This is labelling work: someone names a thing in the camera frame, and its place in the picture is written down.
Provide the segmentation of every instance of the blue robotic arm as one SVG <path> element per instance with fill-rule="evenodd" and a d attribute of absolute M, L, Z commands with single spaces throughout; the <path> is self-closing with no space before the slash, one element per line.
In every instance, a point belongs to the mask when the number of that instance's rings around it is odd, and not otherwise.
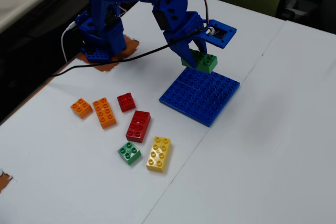
<path fill-rule="evenodd" d="M 88 61 L 109 62 L 111 56 L 126 48 L 119 5 L 131 1 L 153 4 L 153 15 L 164 31 L 167 43 L 171 44 L 170 48 L 193 68 L 197 64 L 189 48 L 192 40 L 200 52 L 207 52 L 206 42 L 224 48 L 236 32 L 235 28 L 216 20 L 207 24 L 197 12 L 187 12 L 187 0 L 91 0 L 91 17 L 84 12 L 76 19 L 86 44 L 82 50 Z M 196 30 L 199 33 L 188 36 Z M 186 39 L 174 43 L 186 36 Z"/>

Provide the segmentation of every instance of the small orange brick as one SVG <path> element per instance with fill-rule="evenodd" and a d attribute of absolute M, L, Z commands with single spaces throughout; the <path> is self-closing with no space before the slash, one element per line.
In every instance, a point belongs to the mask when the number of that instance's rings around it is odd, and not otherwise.
<path fill-rule="evenodd" d="M 82 98 L 74 103 L 71 108 L 80 118 L 84 118 L 92 111 L 91 105 Z"/>
<path fill-rule="evenodd" d="M 106 98 L 100 99 L 93 103 L 95 111 L 98 116 L 98 120 L 103 129 L 116 124 L 113 112 L 110 108 L 109 102 Z"/>

